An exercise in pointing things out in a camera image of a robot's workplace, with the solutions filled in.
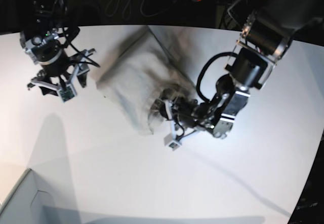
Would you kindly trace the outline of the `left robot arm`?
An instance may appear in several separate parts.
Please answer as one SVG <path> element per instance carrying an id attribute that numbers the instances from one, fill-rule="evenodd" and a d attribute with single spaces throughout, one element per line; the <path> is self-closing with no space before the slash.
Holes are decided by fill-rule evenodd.
<path id="1" fill-rule="evenodd" d="M 205 63 L 196 81 L 198 100 L 166 94 L 158 100 L 159 115 L 171 123 L 173 131 L 182 131 L 172 133 L 174 144 L 187 136 L 189 128 L 226 138 L 248 103 L 250 90 L 264 87 L 297 31 L 323 18 L 323 0 L 235 0 L 227 13 L 241 27 L 240 51 L 218 53 Z M 234 61 L 225 66 L 214 96 L 207 98 L 200 89 L 203 77 L 213 62 L 224 57 Z"/>

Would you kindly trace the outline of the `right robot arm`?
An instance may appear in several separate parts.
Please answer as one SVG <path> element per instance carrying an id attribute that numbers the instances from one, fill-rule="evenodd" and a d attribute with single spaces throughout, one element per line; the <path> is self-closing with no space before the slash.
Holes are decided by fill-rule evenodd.
<path id="1" fill-rule="evenodd" d="M 76 97 L 73 82 L 87 86 L 89 66 L 100 65 L 90 56 L 95 49 L 78 50 L 69 56 L 68 47 L 78 36 L 76 25 L 64 26 L 67 20 L 67 0 L 32 0 L 33 17 L 20 32 L 20 44 L 35 65 L 41 69 L 27 84 L 28 89 L 38 87 L 43 95 L 59 97 L 67 102 Z"/>

